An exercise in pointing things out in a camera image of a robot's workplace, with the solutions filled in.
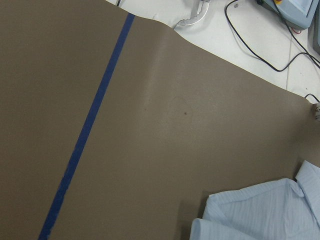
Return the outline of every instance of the white floor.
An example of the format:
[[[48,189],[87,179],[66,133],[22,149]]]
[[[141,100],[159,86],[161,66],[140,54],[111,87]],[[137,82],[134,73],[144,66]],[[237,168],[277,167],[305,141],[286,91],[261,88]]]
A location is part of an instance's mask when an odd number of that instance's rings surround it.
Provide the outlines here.
[[[118,0],[107,1],[116,4]],[[246,49],[226,20],[224,8],[229,2],[213,0],[202,21],[191,26],[177,27],[179,20],[188,19],[197,13],[199,0],[122,0],[119,7],[174,28],[187,41],[280,88],[302,97],[311,93],[320,98],[320,70],[305,55],[299,56],[283,72],[276,72]],[[228,8],[228,15],[247,44],[278,69],[282,69],[301,51],[280,18],[257,5],[254,0],[233,3]],[[306,29],[295,35],[312,55],[320,59],[320,55],[312,48],[312,32],[313,26],[309,32]],[[316,102],[312,97],[309,97],[309,101]]]

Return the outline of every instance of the red wire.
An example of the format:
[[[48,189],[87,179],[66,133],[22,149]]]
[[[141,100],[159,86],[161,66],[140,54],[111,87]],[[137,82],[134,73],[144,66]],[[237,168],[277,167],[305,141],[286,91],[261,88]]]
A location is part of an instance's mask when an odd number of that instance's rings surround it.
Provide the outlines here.
[[[302,31],[300,30],[299,32],[297,32],[296,30],[294,30],[293,28],[291,28],[292,32],[294,32],[295,34],[300,34]]]

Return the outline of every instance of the black wire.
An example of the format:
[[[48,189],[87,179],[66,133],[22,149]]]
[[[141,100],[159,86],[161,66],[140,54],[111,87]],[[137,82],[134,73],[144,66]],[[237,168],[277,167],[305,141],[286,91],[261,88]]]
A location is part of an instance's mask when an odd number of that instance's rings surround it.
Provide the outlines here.
[[[287,65],[285,65],[285,67],[283,69],[277,69],[275,66],[273,66],[270,62],[268,62],[267,60],[263,59],[261,56],[259,56],[257,53],[255,53],[249,46],[248,44],[243,40],[243,38],[240,36],[240,34],[238,33],[238,31],[236,30],[236,28],[234,27],[234,25],[231,23],[231,20],[229,19],[228,13],[227,13],[227,9],[228,7],[233,4],[234,2],[237,2],[239,0],[233,0],[230,3],[228,3],[225,8],[224,8],[224,15],[226,17],[226,20],[228,21],[229,25],[231,26],[231,28],[233,29],[233,31],[235,32],[235,34],[238,36],[238,38],[241,40],[241,42],[246,46],[246,48],[253,54],[255,55],[258,59],[260,59],[262,62],[264,62],[265,64],[267,64],[270,68],[272,68],[273,70],[277,71],[277,72],[282,72],[285,69],[287,69],[289,67],[289,65],[299,56],[299,55],[307,55],[311,58],[311,60],[314,62],[314,64],[320,69],[320,66],[316,63],[316,61],[318,63],[320,63],[320,61],[318,61],[314,56],[312,56],[303,46],[302,44],[296,39],[296,37],[293,35],[293,33],[290,31],[290,28],[286,22],[286,20],[284,19],[284,17],[282,16],[282,14],[280,13],[279,9],[277,6],[276,9],[281,17],[281,19],[284,21],[286,27],[288,28],[288,31],[290,32],[291,36],[293,37],[293,39],[303,48],[303,50],[305,50],[305,52],[300,52],[297,55],[295,55]]]
[[[317,98],[315,95],[313,95],[312,93],[307,94],[304,98],[306,99],[308,96],[314,97],[314,99],[315,99],[318,103],[320,103],[320,101],[318,100],[318,98]]]

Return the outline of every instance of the light blue cloth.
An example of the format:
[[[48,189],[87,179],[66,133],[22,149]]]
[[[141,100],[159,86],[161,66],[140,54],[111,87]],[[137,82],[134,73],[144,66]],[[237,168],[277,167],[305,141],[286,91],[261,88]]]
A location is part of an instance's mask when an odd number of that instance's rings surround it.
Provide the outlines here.
[[[320,168],[209,196],[190,240],[320,240]]]

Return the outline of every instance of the blue tape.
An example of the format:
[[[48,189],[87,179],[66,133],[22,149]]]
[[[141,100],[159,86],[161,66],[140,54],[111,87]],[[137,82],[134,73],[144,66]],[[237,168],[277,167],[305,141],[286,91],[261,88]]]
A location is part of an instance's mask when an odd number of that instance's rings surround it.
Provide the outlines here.
[[[43,224],[42,230],[41,230],[39,238],[38,238],[39,240],[47,240],[50,236],[50,233],[51,233],[53,226],[55,225],[59,211],[60,211],[61,206],[64,201],[65,194],[68,190],[70,182],[71,182],[71,180],[74,176],[74,173],[76,171],[78,162],[80,160],[80,157],[81,157],[82,152],[84,150],[84,147],[86,145],[91,128],[95,122],[97,113],[98,113],[99,108],[101,106],[104,95],[107,91],[108,85],[110,83],[110,79],[111,79],[113,72],[115,70],[115,67],[117,65],[120,53],[122,51],[122,48],[123,48],[124,43],[126,41],[126,38],[128,36],[131,25],[134,21],[134,18],[135,18],[135,15],[133,15],[131,13],[129,13],[126,17],[126,20],[125,20],[124,25],[122,27],[121,33],[119,35],[119,38],[118,38],[116,45],[114,47],[114,50],[112,52],[111,58],[109,60],[108,66],[106,67],[106,70],[105,70],[104,75],[102,77],[101,83],[100,83],[99,88],[95,94],[94,100],[93,100],[92,105],[89,110],[89,113],[86,116],[81,133],[78,137],[78,140],[75,144],[73,153],[70,157],[69,163],[68,163],[66,170],[64,172],[64,176],[60,182],[58,190],[55,193],[55,196],[54,196],[53,202],[51,204],[50,210],[48,212],[48,215],[46,216],[45,222]]]

